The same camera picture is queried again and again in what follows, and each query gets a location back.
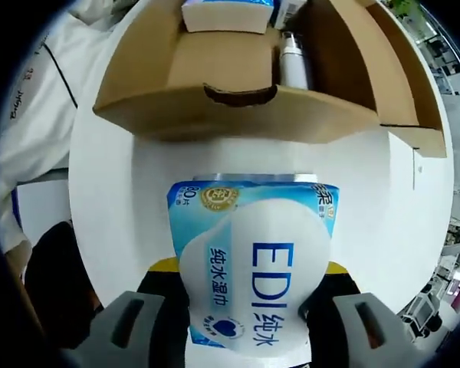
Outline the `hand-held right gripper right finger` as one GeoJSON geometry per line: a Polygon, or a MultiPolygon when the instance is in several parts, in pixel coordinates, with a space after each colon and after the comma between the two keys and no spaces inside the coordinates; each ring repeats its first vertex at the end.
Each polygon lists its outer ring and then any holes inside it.
{"type": "Polygon", "coordinates": [[[371,293],[360,293],[333,263],[298,309],[310,341],[310,367],[417,367],[419,350],[400,318],[371,293]]]}

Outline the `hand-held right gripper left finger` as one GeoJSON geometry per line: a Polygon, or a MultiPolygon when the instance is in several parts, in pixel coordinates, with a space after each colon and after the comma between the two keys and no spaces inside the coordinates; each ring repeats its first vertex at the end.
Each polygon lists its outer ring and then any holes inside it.
{"type": "Polygon", "coordinates": [[[189,298],[177,272],[148,271],[100,312],[77,347],[79,367],[184,367],[189,298]]]}

